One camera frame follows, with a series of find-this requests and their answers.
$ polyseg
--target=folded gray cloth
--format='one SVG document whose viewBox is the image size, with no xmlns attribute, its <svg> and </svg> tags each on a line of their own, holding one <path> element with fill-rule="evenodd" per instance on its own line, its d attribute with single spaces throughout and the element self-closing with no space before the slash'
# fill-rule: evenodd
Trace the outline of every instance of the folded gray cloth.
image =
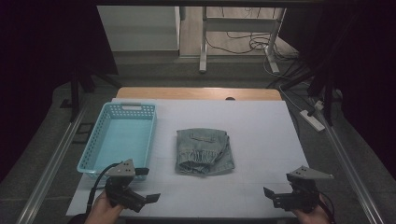
<svg viewBox="0 0 396 224">
<path fill-rule="evenodd" d="M 182 173 L 214 174 L 233 169 L 230 137 L 215 129 L 177 131 L 177 164 Z"/>
</svg>

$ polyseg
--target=black cable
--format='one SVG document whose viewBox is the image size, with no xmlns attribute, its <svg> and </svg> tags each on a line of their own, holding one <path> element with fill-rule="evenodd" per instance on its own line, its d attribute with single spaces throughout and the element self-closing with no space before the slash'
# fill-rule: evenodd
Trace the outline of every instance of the black cable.
<svg viewBox="0 0 396 224">
<path fill-rule="evenodd" d="M 223 48 L 215 47 L 215 46 L 211 45 L 211 44 L 209 43 L 209 41 L 207 41 L 207 39 L 206 39 L 206 43 L 207 43 L 207 45 L 209 45 L 209 46 L 212 47 L 213 49 L 221 49 L 221 50 L 224 50 L 224 51 L 233 53 L 233 54 L 245 54 L 245 53 L 249 53 L 249 52 L 251 52 L 251 51 L 254 50 L 254 49 L 250 49 L 250 50 L 247 50 L 247 51 L 235 52 L 235 51 L 231 51 L 231 50 L 228 50 L 228 49 L 223 49 Z"/>
<path fill-rule="evenodd" d="M 223 7 L 220 7 L 220 11 L 221 11 L 222 17 L 225 17 L 225 16 L 224 16 L 224 8 L 223 8 Z"/>
<path fill-rule="evenodd" d="M 253 36 L 256 36 L 256 35 L 269 35 L 270 33 L 260 33 L 260 34 L 250 34 L 250 35 L 239 35 L 239 36 L 230 36 L 228 33 L 229 32 L 226 32 L 227 33 L 227 36 L 228 37 L 230 37 L 231 39 L 240 39 L 240 38 L 247 38 L 247 37 L 253 37 Z"/>
<path fill-rule="evenodd" d="M 320 73 L 320 72 L 323 72 L 323 71 L 326 71 L 329 69 L 334 57 L 336 56 L 336 53 L 341 48 L 341 45 L 343 44 L 343 41 L 348 34 L 348 31 L 351 29 L 351 26 L 358 19 L 361 12 L 362 12 L 361 8 L 360 9 L 358 8 L 358 11 L 352 11 L 351 13 L 349 13 L 349 14 L 351 14 L 351 16 L 349 16 L 349 20 L 343 23 L 343 25 L 341 27 L 341 31 L 338 32 L 340 35 L 338 35 L 335 38 L 335 42 L 331 45 L 329 51 L 325 52 L 324 59 L 312 71 L 307 72 L 306 74 L 302 75 L 300 78 L 296 78 L 295 80 L 291 81 L 290 84 L 285 85 L 284 90 L 287 90 L 291 86 L 298 84 L 298 82 L 301 82 L 302 78 L 312 77 L 313 75 L 315 75 L 317 73 Z"/>
<path fill-rule="evenodd" d="M 303 96 L 301 96 L 301 95 L 299 95 L 299 94 L 297 94 L 295 91 L 291 91 L 291 90 L 289 90 L 291 93 L 293 93 L 294 95 L 296 95 L 296 96 L 298 96 L 298 97 L 300 97 L 307 105 L 309 105 L 313 110 L 315 110 L 315 107 L 314 106 L 312 106 L 311 104 L 309 104 L 309 102 L 308 101 L 306 101 L 305 99 L 304 99 L 304 97 Z"/>
<path fill-rule="evenodd" d="M 249 45 L 251 49 L 265 49 L 265 46 L 268 46 L 268 41 L 267 42 L 257 41 L 257 39 L 269 40 L 268 38 L 263 36 L 258 36 L 258 37 L 251 36 L 249 40 Z"/>
<path fill-rule="evenodd" d="M 284 78 L 290 78 L 293 76 L 297 76 L 301 70 L 306 68 L 306 64 L 305 63 L 301 63 L 296 69 L 294 69 L 293 71 L 291 71 L 289 74 L 289 70 L 291 69 L 291 67 L 294 65 L 294 63 L 288 68 L 288 70 L 284 73 L 283 76 L 277 78 L 276 80 L 272 81 L 270 84 L 268 84 L 267 89 L 269 89 L 271 86 L 275 86 L 276 83 L 278 83 L 280 80 L 284 79 Z"/>
<path fill-rule="evenodd" d="M 110 168 L 113 168 L 113 167 L 117 166 L 118 164 L 119 164 L 119 163 L 113 163 L 113 164 L 107 166 L 107 167 L 105 168 L 105 170 L 103 170 L 102 173 L 99 174 L 98 178 L 97 178 L 96 181 L 95 181 L 95 184 L 94 184 L 93 187 L 91 188 L 90 197 L 88 198 L 88 201 L 87 201 L 87 209 L 86 209 L 86 211 L 85 211 L 85 214 L 86 214 L 86 215 L 88 215 L 88 214 L 91 212 L 92 205 L 93 205 L 93 200 L 94 200 L 94 198 L 95 198 L 95 192 L 96 192 L 96 190 L 97 190 L 97 187 L 98 187 L 98 184 L 99 184 L 100 179 L 102 178 L 102 176 L 103 176 Z"/>
<path fill-rule="evenodd" d="M 259 16 L 260 16 L 260 11 L 262 11 L 262 8 L 261 8 L 261 7 L 259 7 L 259 12 L 257 13 L 257 17 L 256 17 L 256 18 L 259 18 Z"/>
<path fill-rule="evenodd" d="M 334 217 L 335 216 L 335 209 L 334 209 L 334 204 L 332 203 L 332 200 L 330 199 L 330 197 L 327 194 L 325 194 L 325 193 L 323 193 L 321 191 L 318 191 L 318 193 L 323 195 L 327 199 L 327 201 L 329 201 L 330 205 L 332 206 L 332 216 Z"/>
<path fill-rule="evenodd" d="M 248 15 L 250 15 L 250 18 L 251 18 L 251 15 L 253 14 L 253 8 L 252 8 L 252 7 L 246 8 L 246 7 L 245 7 L 245 11 L 247 12 L 247 15 L 245 16 L 245 18 L 246 18 Z"/>
<path fill-rule="evenodd" d="M 329 221 L 331 224 L 335 224 L 334 220 L 334 215 L 330 211 L 329 207 L 321 200 L 319 200 L 318 205 L 323 209 L 323 211 L 326 213 L 327 217 L 329 218 Z"/>
<path fill-rule="evenodd" d="M 296 53 L 296 56 L 292 56 L 292 57 L 286 57 L 284 55 L 282 55 L 279 50 L 277 50 L 277 44 L 274 44 L 274 56 L 279 59 L 280 61 L 289 61 L 289 60 L 296 60 L 298 59 L 300 56 L 298 53 Z"/>
<path fill-rule="evenodd" d="M 274 7 L 273 18 L 275 17 L 276 7 Z"/>
</svg>

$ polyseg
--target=table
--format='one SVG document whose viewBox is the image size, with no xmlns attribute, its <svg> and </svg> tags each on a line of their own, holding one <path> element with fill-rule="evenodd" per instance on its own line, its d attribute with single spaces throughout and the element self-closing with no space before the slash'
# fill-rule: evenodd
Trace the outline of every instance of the table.
<svg viewBox="0 0 396 224">
<path fill-rule="evenodd" d="M 235 101 L 226 101 L 228 97 Z M 286 173 L 308 165 L 286 103 L 276 90 L 121 88 L 113 102 L 157 106 L 150 172 L 131 188 L 143 195 L 159 192 L 162 196 L 138 214 L 124 210 L 122 217 L 293 217 L 291 212 L 274 208 L 262 191 L 266 186 L 279 193 L 291 192 Z M 194 127 L 227 131 L 235 161 L 232 172 L 194 176 L 175 171 L 176 130 Z M 85 211 L 93 182 L 87 175 L 81 178 L 67 215 Z"/>
<path fill-rule="evenodd" d="M 122 88 L 118 92 L 117 97 L 122 98 L 122 99 L 131 98 L 131 97 L 146 98 L 144 100 L 153 99 L 153 98 L 162 98 L 162 99 L 179 98 L 179 99 L 186 99 L 187 101 L 189 101 L 191 99 L 202 98 L 202 99 L 206 99 L 206 100 L 207 99 L 216 99 L 219 102 L 225 102 L 224 101 L 225 98 L 233 97 L 237 101 L 246 101 L 247 100 L 249 102 L 249 100 L 254 100 L 254 101 L 267 101 L 267 102 L 271 101 L 274 103 L 276 103 L 276 102 L 282 103 L 280 101 L 281 100 L 280 95 L 277 91 L 274 91 L 274 90 L 253 90 L 253 89 L 241 90 L 241 89 L 223 89 L 223 88 Z M 90 111 L 93 112 L 93 114 L 96 114 L 96 116 L 97 116 L 99 114 L 99 111 L 101 108 L 101 105 L 92 105 L 92 104 L 85 103 L 86 100 L 83 100 L 82 102 L 83 102 L 83 107 L 81 108 L 82 115 L 78 116 L 76 123 L 81 122 L 83 120 L 81 117 L 84 117 L 85 113 L 90 113 Z M 291 124 L 290 118 L 288 118 L 287 123 L 289 124 L 289 131 L 293 131 L 293 129 L 290 127 L 290 124 Z M 73 135 L 74 135 L 74 133 L 70 133 L 70 136 L 68 138 L 66 138 L 66 140 L 73 138 Z M 300 138 L 302 141 L 306 141 L 304 135 L 300 136 Z M 52 218 L 55 217 L 56 219 L 53 219 L 53 221 L 55 221 L 55 220 L 59 221 L 62 218 L 64 219 L 66 210 L 64 210 L 64 213 L 63 213 L 62 209 L 61 209 L 62 206 L 64 206 L 64 205 L 61 205 L 61 207 L 58 207 L 59 204 L 53 206 L 51 201 L 56 200 L 56 198 L 53 198 L 53 196 L 51 196 L 51 195 L 58 195 L 58 194 L 54 194 L 54 192 L 59 191 L 59 190 L 64 190 L 63 188 L 65 188 L 66 191 L 67 191 L 67 189 L 71 189 L 72 190 L 71 196 L 73 195 L 73 193 L 76 190 L 76 186 L 78 185 L 78 181 L 81 180 L 81 174 L 79 174 L 76 171 L 76 166 L 77 166 L 78 160 L 81 156 L 81 152 L 82 152 L 84 146 L 80 146 L 80 145 L 70 146 L 64 142 L 61 142 L 60 146 L 64 146 L 64 147 L 57 148 L 55 150 L 55 152 L 53 154 L 53 158 L 49 161 L 48 167 L 43 172 L 40 181 L 37 183 L 37 185 L 35 187 L 35 191 L 32 193 L 31 198 L 25 205 L 25 208 L 23 209 L 23 211 L 21 213 L 18 223 L 32 223 L 33 220 L 35 220 L 36 216 L 40 217 L 40 218 L 37 218 L 38 220 L 42 219 L 43 216 L 46 219 L 47 219 L 47 217 L 52 217 Z M 326 146 L 320 146 L 320 150 L 321 150 L 321 152 L 325 153 L 324 156 L 326 159 L 329 158 L 330 154 L 328 154 L 328 153 L 329 152 L 332 153 L 332 149 L 330 148 L 329 149 L 330 151 L 328 151 L 328 149 L 326 149 Z M 327 163 L 321 156 L 319 156 L 318 158 L 315 158 L 315 160 L 319 160 L 319 164 L 322 164 L 323 162 L 324 162 L 323 164 Z M 295 168 L 294 166 L 292 168 L 287 167 L 282 172 L 286 173 L 287 170 L 289 171 L 290 169 L 294 169 L 294 168 Z M 342 173 L 338 172 L 338 171 L 342 170 L 339 167 L 339 164 L 336 161 L 332 161 L 332 164 L 330 164 L 328 169 L 330 169 L 330 170 L 335 169 L 335 171 L 337 171 L 335 173 L 330 173 L 330 174 L 334 174 L 336 182 L 338 184 L 334 185 L 334 182 L 330 182 L 329 184 L 326 183 L 326 186 L 322 185 L 322 187 L 325 188 L 326 191 L 330 190 L 330 189 L 332 190 L 334 187 L 336 187 L 336 189 L 334 189 L 335 191 L 332 190 L 332 196 L 334 196 L 335 199 L 337 199 L 338 196 L 343 197 L 343 198 L 350 197 L 351 192 L 348 190 L 348 189 L 350 189 L 350 183 L 348 183 L 347 179 L 342 177 Z M 276 178 L 281 180 L 286 177 L 283 175 L 276 175 Z M 287 183 L 280 183 L 279 186 L 283 186 L 283 187 L 276 188 L 276 189 L 274 189 L 270 186 L 267 186 L 267 187 L 269 189 L 273 189 L 275 192 L 287 191 L 287 189 L 283 189 L 283 188 L 287 187 Z M 262 183 L 257 183 L 257 188 L 254 188 L 257 191 L 255 191 L 256 193 L 254 194 L 254 197 L 251 197 L 250 200 L 256 200 L 256 202 L 260 202 L 260 203 L 268 203 L 269 202 L 262 195 L 263 194 L 262 187 L 265 187 L 265 186 L 263 186 Z M 44 199 L 46 199 L 47 202 L 46 202 L 46 204 L 41 205 L 43 203 Z M 340 214 L 344 213 L 343 216 L 346 216 L 346 218 L 348 218 L 350 214 L 355 214 L 355 212 L 361 211 L 361 205 L 359 203 L 353 204 L 353 202 L 351 202 L 351 201 L 349 201 L 349 203 L 352 203 L 352 204 L 349 204 L 349 205 L 345 205 L 345 204 L 341 204 L 341 203 L 335 204 L 335 206 L 337 208 L 342 209 L 342 210 L 338 210 L 339 217 L 342 217 L 342 215 L 340 215 Z M 281 214 L 276 215 L 276 219 L 278 219 L 280 217 L 286 217 L 284 215 L 283 210 L 281 210 L 281 209 L 276 209 L 274 212 L 281 213 Z M 252 210 L 250 212 L 249 216 L 250 217 L 259 217 L 259 216 L 262 216 L 263 214 L 264 214 L 263 211 Z M 351 218 L 353 218 L 353 220 L 357 220 L 358 221 L 357 223 L 364 223 L 364 222 L 367 223 L 367 217 L 365 217 L 365 219 L 362 219 L 361 214 L 360 214 L 360 217 L 357 217 L 355 215 Z"/>
</svg>

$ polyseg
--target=cable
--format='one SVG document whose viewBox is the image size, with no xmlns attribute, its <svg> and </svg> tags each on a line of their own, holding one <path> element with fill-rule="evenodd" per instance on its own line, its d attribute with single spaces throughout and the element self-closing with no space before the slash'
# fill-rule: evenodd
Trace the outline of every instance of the cable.
<svg viewBox="0 0 396 224">
<path fill-rule="evenodd" d="M 246 37 L 252 37 L 252 36 L 254 36 L 254 34 L 251 34 L 251 35 L 240 35 L 240 36 L 230 36 L 228 33 L 229 32 L 226 32 L 227 33 L 227 36 L 228 37 L 230 37 L 231 39 L 239 39 L 239 38 L 246 38 Z M 269 35 L 270 33 L 260 33 L 260 34 L 256 34 L 256 35 Z"/>
<path fill-rule="evenodd" d="M 269 83 L 269 84 L 267 85 L 266 89 L 269 89 L 271 86 L 275 86 L 275 84 L 276 84 L 279 80 L 281 80 L 282 78 L 284 78 L 284 79 L 289 79 L 289 78 L 290 78 L 290 77 L 287 76 L 286 74 L 287 74 L 288 71 L 291 69 L 291 67 L 293 66 L 293 64 L 292 64 L 291 66 L 289 66 L 288 70 L 285 72 L 285 75 L 278 75 L 278 74 L 274 74 L 274 73 L 268 71 L 268 69 L 265 67 L 265 61 L 266 61 L 266 60 L 267 60 L 267 57 L 264 58 L 264 63 L 263 63 L 263 68 L 264 68 L 265 72 L 267 72 L 269 75 L 271 75 L 271 76 L 273 76 L 273 77 L 278 77 L 278 79 L 276 79 L 276 80 L 272 81 L 271 83 Z M 304 84 L 304 85 L 306 85 L 306 86 L 309 86 L 309 84 L 306 83 L 306 82 L 301 82 L 301 84 Z"/>
<path fill-rule="evenodd" d="M 323 209 L 323 211 L 326 213 L 327 217 L 329 218 L 329 221 L 331 224 L 335 224 L 334 216 L 332 215 L 332 212 L 330 211 L 329 207 L 326 206 L 326 204 L 319 200 L 318 205 Z"/>
<path fill-rule="evenodd" d="M 267 89 L 269 89 L 271 86 L 275 86 L 275 84 L 277 82 L 279 82 L 280 80 L 282 80 L 282 78 L 289 79 L 289 78 L 291 78 L 293 76 L 297 76 L 302 70 L 304 70 L 306 68 L 306 64 L 301 63 L 296 69 L 294 69 L 293 71 L 291 71 L 288 74 L 288 72 L 289 72 L 289 70 L 291 69 L 292 66 L 293 66 L 293 64 L 288 68 L 288 70 L 285 72 L 285 74 L 283 76 L 278 76 L 278 79 L 276 79 L 273 82 L 271 82 L 270 84 L 268 84 Z"/>
<path fill-rule="evenodd" d="M 303 96 L 301 96 L 301 95 L 299 95 L 299 94 L 297 94 L 296 92 L 294 92 L 294 91 L 289 91 L 289 92 L 291 92 L 291 93 L 293 93 L 294 95 L 296 95 L 296 96 L 298 96 L 298 97 L 300 97 L 307 105 L 309 105 L 309 107 L 311 107 L 313 110 L 315 110 L 315 107 L 314 106 L 312 106 L 311 104 L 309 104 L 309 102 L 308 101 L 306 101 L 304 98 L 303 98 Z"/>
<path fill-rule="evenodd" d="M 250 38 L 249 40 L 249 46 L 251 49 L 256 49 L 256 50 L 265 50 L 265 47 L 268 46 L 267 42 L 263 42 L 263 41 L 257 41 L 257 39 L 265 39 L 265 37 L 254 37 L 254 38 Z"/>
<path fill-rule="evenodd" d="M 259 16 L 260 16 L 260 12 L 262 11 L 262 8 L 261 7 L 259 7 L 259 12 L 257 13 L 257 17 L 256 18 L 259 18 Z"/>
<path fill-rule="evenodd" d="M 275 17 L 276 7 L 274 7 L 273 18 Z"/>
<path fill-rule="evenodd" d="M 295 103 L 289 98 L 289 96 L 288 96 L 285 92 L 282 91 L 282 85 L 279 86 L 279 90 L 286 96 L 286 98 L 287 98 L 296 108 L 298 108 L 300 111 L 303 111 L 299 106 L 297 106 L 297 104 L 295 104 Z"/>
<path fill-rule="evenodd" d="M 98 186 L 98 184 L 99 184 L 100 179 L 102 178 L 102 176 L 103 176 L 110 168 L 113 168 L 113 167 L 117 166 L 118 164 L 119 164 L 119 163 L 113 163 L 113 164 L 107 166 L 107 167 L 105 168 L 105 170 L 103 170 L 102 173 L 99 174 L 98 178 L 97 178 L 96 181 L 95 181 L 95 184 L 94 184 L 93 187 L 91 188 L 90 197 L 88 198 L 88 201 L 87 201 L 87 209 L 86 209 L 86 211 L 85 211 L 85 214 L 86 214 L 86 215 L 88 215 L 88 214 L 91 212 L 92 204 L 93 204 L 93 199 L 95 198 L 95 192 L 96 192 L 96 190 L 97 190 L 97 186 Z"/>
<path fill-rule="evenodd" d="M 249 53 L 249 52 L 251 52 L 251 51 L 253 51 L 253 50 L 254 50 L 254 49 L 250 49 L 250 50 L 247 50 L 247 51 L 242 51 L 242 52 L 235 52 L 235 51 L 231 51 L 231 50 L 228 50 L 228 49 L 224 49 L 224 48 L 215 47 L 215 46 L 213 46 L 213 45 L 211 45 L 211 44 L 209 43 L 209 41 L 207 40 L 207 38 L 206 38 L 206 43 L 207 43 L 207 45 L 209 45 L 209 46 L 210 46 L 210 47 L 212 47 L 213 49 L 221 49 L 221 50 L 224 50 L 224 51 L 227 51 L 227 52 L 233 53 L 233 54 L 245 54 L 245 53 Z"/>
<path fill-rule="evenodd" d="M 327 194 L 323 193 L 322 191 L 318 191 L 318 193 L 323 195 L 327 199 L 327 201 L 329 201 L 330 205 L 332 206 L 332 215 L 334 216 L 335 215 L 334 204 L 332 203 L 330 197 Z"/>
<path fill-rule="evenodd" d="M 326 50 L 327 52 L 321 53 L 322 55 L 324 55 L 324 58 L 321 60 L 321 62 L 312 71 L 302 75 L 300 78 L 293 80 L 291 82 L 291 84 L 289 84 L 286 87 L 286 89 L 290 88 L 292 85 L 295 85 L 296 82 L 300 81 L 302 78 L 312 77 L 315 73 L 326 71 L 329 67 L 332 66 L 332 61 L 333 61 L 334 57 L 336 56 L 336 53 L 341 48 L 341 45 L 343 44 L 343 40 L 346 38 L 347 33 L 351 29 L 352 24 L 355 23 L 355 21 L 358 19 L 361 12 L 362 12 L 362 10 L 358 9 L 358 11 L 352 11 L 352 12 L 348 13 L 348 14 L 351 14 L 351 16 L 348 17 L 349 20 L 347 20 L 346 22 L 342 23 L 342 25 L 340 25 L 341 31 L 338 32 L 340 35 L 338 35 L 335 38 L 335 41 L 331 45 L 330 49 Z M 311 53 L 311 59 L 313 59 L 312 55 L 316 55 L 318 53 L 320 53 L 320 51 Z"/>
<path fill-rule="evenodd" d="M 251 18 L 251 15 L 253 15 L 253 8 L 252 7 L 245 7 L 245 11 L 247 11 L 248 14 L 244 18 L 247 18 L 249 15 L 250 15 L 250 18 Z"/>
<path fill-rule="evenodd" d="M 292 57 L 285 57 L 284 55 L 282 55 L 279 50 L 277 50 L 277 44 L 274 44 L 274 56 L 281 60 L 281 61 L 288 61 L 288 60 L 296 60 L 300 57 L 300 53 L 297 51 L 294 51 L 294 56 Z"/>
</svg>

